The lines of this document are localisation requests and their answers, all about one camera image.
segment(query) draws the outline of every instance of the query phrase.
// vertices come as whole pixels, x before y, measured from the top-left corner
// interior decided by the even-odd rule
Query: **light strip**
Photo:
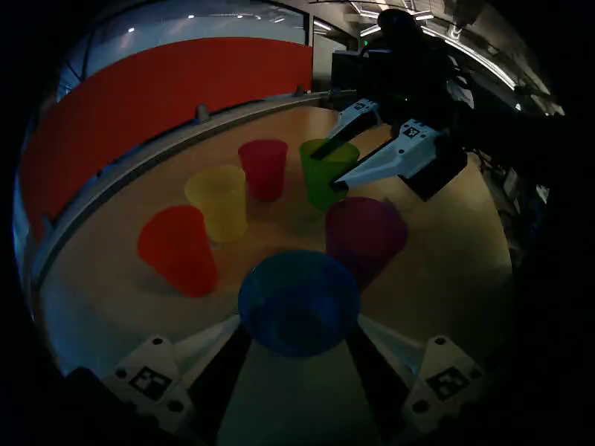
[[[327,31],[330,31],[332,29],[330,26],[326,26],[324,23],[320,23],[318,20],[314,21],[314,25],[324,28]]]
[[[368,13],[367,11],[361,11],[359,15],[362,17],[370,17],[371,19],[378,18],[378,13]]]
[[[364,17],[371,17],[372,19],[377,19],[380,13],[375,13],[374,11],[362,9],[359,11],[359,15]]]
[[[353,6],[353,9],[355,9],[359,14],[361,12],[361,9],[358,8],[358,5],[353,3],[352,1],[350,1],[350,3],[351,3],[351,6]]]
[[[368,34],[375,33],[376,31],[380,31],[380,27],[378,25],[374,25],[374,26],[372,26],[370,28],[367,28],[367,29],[363,30],[359,34],[359,36],[360,37],[367,36]]]
[[[433,36],[433,37],[440,37],[442,40],[444,40],[444,42],[448,43],[450,46],[455,47],[457,50],[465,53],[467,56],[471,57],[476,62],[479,62],[481,65],[483,65],[488,70],[490,70],[492,72],[492,74],[494,74],[494,76],[496,76],[499,80],[501,80],[506,85],[508,85],[508,87],[511,90],[515,89],[515,87],[516,87],[515,81],[512,80],[512,78],[508,74],[506,74],[502,70],[502,68],[497,66],[494,62],[486,59],[485,57],[483,57],[480,54],[473,51],[468,46],[462,45],[459,42],[457,42],[456,40],[451,39],[448,36],[437,33],[436,31],[431,30],[430,28],[427,28],[425,26],[422,26],[421,28],[425,34],[428,34],[429,36]]]

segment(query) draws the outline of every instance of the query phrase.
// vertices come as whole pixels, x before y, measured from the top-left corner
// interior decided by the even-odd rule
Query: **cup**
[[[195,207],[168,207],[156,213],[138,236],[140,258],[178,291],[199,297],[217,283],[205,222]]]
[[[326,140],[310,140],[300,147],[303,177],[306,182],[308,202],[319,210],[327,210],[329,206],[347,195],[347,191],[336,192],[329,182],[337,175],[356,165],[359,150],[353,144],[345,143],[322,160],[310,156]]]
[[[253,140],[241,146],[237,153],[252,196],[260,201],[281,197],[287,144],[281,140]]]
[[[264,259],[244,279],[239,316],[248,333],[284,356],[319,355],[356,324],[356,281],[315,251],[286,251]]]
[[[349,197],[325,218],[327,254],[341,263],[363,290],[407,242],[407,225],[387,203]]]
[[[245,189],[244,171],[223,165],[195,174],[186,182],[184,194],[205,216],[209,237],[215,242],[230,242],[248,229]]]

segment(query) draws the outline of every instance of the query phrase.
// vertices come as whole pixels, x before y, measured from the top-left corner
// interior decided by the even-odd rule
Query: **red panel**
[[[226,37],[177,42],[89,77],[44,117],[21,163],[22,197],[37,239],[74,194],[132,147],[194,117],[298,85],[312,87],[312,48]]]

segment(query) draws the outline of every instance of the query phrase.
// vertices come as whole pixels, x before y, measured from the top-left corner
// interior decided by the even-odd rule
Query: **window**
[[[330,89],[332,54],[335,51],[357,50],[358,40],[316,17],[313,21],[312,37],[314,47],[312,90],[328,90]]]

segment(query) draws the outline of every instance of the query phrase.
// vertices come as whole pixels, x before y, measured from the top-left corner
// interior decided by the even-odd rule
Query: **orange-red cup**
[[[190,205],[172,206],[143,227],[138,255],[181,293],[199,297],[217,283],[202,212]]]

